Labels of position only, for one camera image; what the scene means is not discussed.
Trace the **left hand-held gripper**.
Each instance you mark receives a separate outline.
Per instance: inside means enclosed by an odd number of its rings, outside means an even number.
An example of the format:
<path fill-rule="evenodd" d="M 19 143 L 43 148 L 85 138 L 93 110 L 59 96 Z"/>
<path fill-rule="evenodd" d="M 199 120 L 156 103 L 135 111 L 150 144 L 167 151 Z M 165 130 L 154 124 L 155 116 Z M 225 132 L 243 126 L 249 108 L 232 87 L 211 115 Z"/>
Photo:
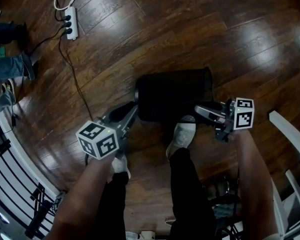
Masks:
<path fill-rule="evenodd" d="M 127 133 L 138 116 L 134 101 L 120 104 L 109 115 L 88 120 L 77 132 L 81 149 L 92 158 L 102 160 L 109 155 L 121 159 L 128 149 Z"/>

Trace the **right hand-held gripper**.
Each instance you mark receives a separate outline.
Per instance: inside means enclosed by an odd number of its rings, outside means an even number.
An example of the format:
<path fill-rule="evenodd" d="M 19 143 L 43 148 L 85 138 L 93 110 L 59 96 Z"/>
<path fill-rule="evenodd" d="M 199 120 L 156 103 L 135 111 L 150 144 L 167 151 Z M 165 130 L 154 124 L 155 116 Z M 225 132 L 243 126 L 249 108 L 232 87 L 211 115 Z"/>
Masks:
<path fill-rule="evenodd" d="M 194 107 L 195 122 L 198 124 L 211 122 L 215 138 L 228 142 L 233 131 L 251 129 L 254 123 L 255 105 L 253 99 L 237 97 L 227 103 L 207 101 Z"/>

